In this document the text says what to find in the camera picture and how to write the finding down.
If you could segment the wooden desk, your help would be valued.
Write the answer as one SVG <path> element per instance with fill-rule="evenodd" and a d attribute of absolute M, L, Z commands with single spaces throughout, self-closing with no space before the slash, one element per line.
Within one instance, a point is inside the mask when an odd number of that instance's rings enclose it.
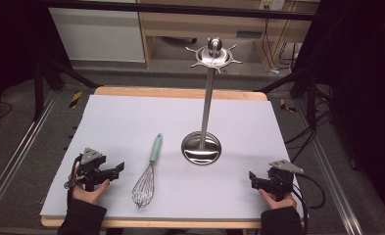
<path fill-rule="evenodd" d="M 136 0 L 143 4 L 225 7 L 259 10 L 261 0 Z M 282 12 L 315 13 L 320 0 L 285 0 Z M 278 67 L 279 50 L 285 42 L 302 43 L 311 26 L 309 21 L 252 19 L 199 15 L 141 13 L 143 49 L 151 64 L 155 39 L 208 38 L 249 39 L 254 42 L 264 71 Z"/>

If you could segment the white cabinet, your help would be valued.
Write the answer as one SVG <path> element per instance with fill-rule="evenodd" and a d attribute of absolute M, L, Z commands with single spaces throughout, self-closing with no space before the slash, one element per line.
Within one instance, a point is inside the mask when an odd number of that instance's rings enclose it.
<path fill-rule="evenodd" d="M 71 60 L 145 62 L 136 13 L 59 8 L 49 11 Z"/>

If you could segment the steel utensil stand with hooks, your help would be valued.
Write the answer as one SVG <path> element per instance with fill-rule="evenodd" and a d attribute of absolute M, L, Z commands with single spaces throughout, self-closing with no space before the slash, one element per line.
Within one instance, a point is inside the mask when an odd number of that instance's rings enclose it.
<path fill-rule="evenodd" d="M 221 155 L 221 143 L 216 136 L 208 131 L 208 124 L 216 73 L 231 63 L 239 64 L 239 61 L 236 61 L 232 55 L 234 48 L 235 45 L 230 48 L 224 48 L 222 41 L 218 37 L 209 38 L 207 45 L 200 49 L 193 50 L 188 48 L 188 51 L 195 54 L 195 66 L 202 66 L 208 69 L 201 129 L 189 133 L 181 142 L 182 155 L 193 165 L 211 165 Z"/>

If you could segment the white table mat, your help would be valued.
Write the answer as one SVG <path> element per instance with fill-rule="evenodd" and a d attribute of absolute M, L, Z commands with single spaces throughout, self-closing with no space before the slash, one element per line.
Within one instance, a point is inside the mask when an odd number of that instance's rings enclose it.
<path fill-rule="evenodd" d="M 106 156 L 106 168 L 124 163 L 100 199 L 109 218 L 252 220 L 268 206 L 252 188 L 249 171 L 266 177 L 270 163 L 288 154 L 269 101 L 214 100 L 208 130 L 221 143 L 218 160 L 189 163 L 184 137 L 200 128 L 204 102 L 92 95 L 51 184 L 41 214 L 60 217 L 67 208 L 64 187 L 74 159 L 85 149 Z M 154 165 L 154 197 L 138 210 L 132 189 L 149 163 L 156 136 L 163 135 Z"/>

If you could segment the black metal stand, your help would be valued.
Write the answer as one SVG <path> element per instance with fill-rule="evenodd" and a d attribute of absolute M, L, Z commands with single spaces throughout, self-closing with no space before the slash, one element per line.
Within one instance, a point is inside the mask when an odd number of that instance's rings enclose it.
<path fill-rule="evenodd" d="M 85 78 L 81 74 L 74 71 L 73 68 L 67 67 L 56 60 L 40 60 L 34 66 L 34 120 L 38 120 L 44 111 L 43 80 L 46 80 L 53 90 L 61 91 L 65 86 L 65 83 L 62 81 L 60 73 L 65 73 L 89 88 L 101 87 L 101 84 Z"/>
<path fill-rule="evenodd" d="M 308 102 L 307 102 L 307 111 L 306 119 L 310 127 L 316 129 L 316 115 L 315 115 L 315 97 L 317 94 L 320 94 L 322 97 L 325 97 L 323 92 L 320 92 L 316 86 L 316 74 L 311 70 L 297 70 L 292 72 L 277 81 L 274 81 L 272 84 L 267 85 L 264 88 L 257 89 L 257 92 L 264 94 L 269 93 L 275 88 L 280 87 L 288 82 L 293 81 L 294 84 L 290 90 L 290 95 L 292 98 L 301 98 L 303 94 L 307 93 Z"/>

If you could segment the person's right hand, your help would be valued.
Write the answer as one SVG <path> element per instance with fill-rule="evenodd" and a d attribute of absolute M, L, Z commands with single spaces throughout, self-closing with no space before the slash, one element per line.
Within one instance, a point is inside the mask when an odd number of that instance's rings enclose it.
<path fill-rule="evenodd" d="M 263 189 L 259 189 L 259 193 L 262 196 L 262 198 L 266 201 L 266 203 L 268 204 L 271 210 L 278 210 L 278 209 L 284 209 L 284 208 L 295 209 L 297 207 L 297 203 L 291 194 L 286 194 L 282 200 L 277 201 L 277 200 L 274 200 L 272 196 Z"/>

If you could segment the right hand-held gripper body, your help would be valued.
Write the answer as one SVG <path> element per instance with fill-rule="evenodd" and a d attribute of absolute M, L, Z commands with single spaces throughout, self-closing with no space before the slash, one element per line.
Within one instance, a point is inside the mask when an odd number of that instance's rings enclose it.
<path fill-rule="evenodd" d="M 301 167 L 287 160 L 271 162 L 269 165 L 270 169 L 267 175 L 271 183 L 270 193 L 278 201 L 281 201 L 286 194 L 293 191 L 294 176 L 296 174 L 304 174 L 305 172 Z"/>

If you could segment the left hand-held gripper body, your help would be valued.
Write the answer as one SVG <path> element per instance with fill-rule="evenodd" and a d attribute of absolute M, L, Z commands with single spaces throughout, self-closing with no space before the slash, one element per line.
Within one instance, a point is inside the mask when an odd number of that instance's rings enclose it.
<path fill-rule="evenodd" d="M 85 148 L 80 155 L 78 170 L 72 178 L 72 186 L 81 183 L 85 186 L 86 191 L 92 192 L 96 185 L 102 184 L 110 178 L 112 172 L 109 169 L 100 169 L 100 165 L 105 161 L 106 157 L 100 152 Z"/>

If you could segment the yellow black floor tape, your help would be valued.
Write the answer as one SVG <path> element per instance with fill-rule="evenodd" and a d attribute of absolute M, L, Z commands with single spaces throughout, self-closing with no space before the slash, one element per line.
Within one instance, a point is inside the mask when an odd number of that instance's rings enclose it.
<path fill-rule="evenodd" d="M 81 91 L 78 91 L 78 92 L 75 92 L 72 96 L 72 100 L 69 104 L 69 107 L 70 108 L 74 108 L 76 106 L 76 104 L 78 103 L 80 97 L 82 95 L 82 92 Z"/>
<path fill-rule="evenodd" d="M 294 107 L 289 107 L 287 104 L 286 104 L 286 100 L 284 98 L 280 98 L 280 109 L 281 110 L 285 110 L 285 111 L 288 111 L 290 113 L 297 113 L 297 109 L 294 108 Z"/>

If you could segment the metal floor rail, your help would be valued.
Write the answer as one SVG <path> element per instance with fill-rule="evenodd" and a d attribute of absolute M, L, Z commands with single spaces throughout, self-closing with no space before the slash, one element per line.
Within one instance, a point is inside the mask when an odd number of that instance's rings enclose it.
<path fill-rule="evenodd" d="M 17 173 L 19 167 L 21 166 L 29 148 L 36 139 L 41 127 L 43 126 L 45 120 L 49 116 L 53 105 L 58 97 L 58 91 L 50 91 L 45 101 L 42 102 L 42 111 L 40 115 L 34 119 L 29 128 L 27 129 L 24 137 L 21 139 L 21 142 L 16 147 L 15 152 L 9 158 L 6 166 L 0 174 L 0 201 L 2 200 L 4 194 L 6 193 L 9 185 L 11 184 L 15 174 Z"/>
<path fill-rule="evenodd" d="M 313 148 L 318 165 L 329 189 L 332 200 L 345 226 L 348 235 L 363 235 L 361 225 L 351 207 L 342 185 L 333 170 L 317 137 L 313 139 Z"/>

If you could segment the person's left hand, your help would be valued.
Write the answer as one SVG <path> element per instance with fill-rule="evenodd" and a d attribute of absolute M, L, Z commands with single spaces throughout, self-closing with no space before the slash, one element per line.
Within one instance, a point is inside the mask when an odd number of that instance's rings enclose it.
<path fill-rule="evenodd" d="M 106 179 L 97 189 L 89 192 L 86 191 L 80 184 L 75 184 L 72 189 L 72 198 L 91 205 L 97 205 L 101 196 L 106 192 L 109 185 L 110 180 Z"/>

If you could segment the black metal frame bar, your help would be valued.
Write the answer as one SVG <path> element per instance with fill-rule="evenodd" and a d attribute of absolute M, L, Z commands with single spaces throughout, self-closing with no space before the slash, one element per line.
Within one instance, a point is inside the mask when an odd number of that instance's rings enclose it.
<path fill-rule="evenodd" d="M 159 14 L 199 15 L 217 17 L 236 17 L 252 19 L 277 19 L 295 21 L 314 21 L 319 15 L 313 13 L 296 13 L 267 10 L 246 10 L 220 7 L 199 7 L 181 5 L 119 3 L 83 0 L 40 0 L 42 4 L 52 8 L 101 10 L 120 12 L 140 12 Z"/>

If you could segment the black curtain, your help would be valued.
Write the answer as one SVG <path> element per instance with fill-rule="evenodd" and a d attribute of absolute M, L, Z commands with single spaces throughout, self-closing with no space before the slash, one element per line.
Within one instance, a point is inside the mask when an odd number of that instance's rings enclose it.
<path fill-rule="evenodd" d="M 3 91 L 40 68 L 51 88 L 64 87 L 49 62 L 71 65 L 48 7 L 31 0 L 0 0 L 0 104 Z"/>
<path fill-rule="evenodd" d="M 333 89 L 333 109 L 385 205 L 385 0 L 319 0 L 297 69 Z"/>

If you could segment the white wall power outlet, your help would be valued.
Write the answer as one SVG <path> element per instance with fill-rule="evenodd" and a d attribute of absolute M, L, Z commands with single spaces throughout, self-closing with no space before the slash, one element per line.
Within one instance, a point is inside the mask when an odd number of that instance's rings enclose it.
<path fill-rule="evenodd" d="M 259 9 L 270 11 L 281 11 L 285 0 L 261 0 Z"/>

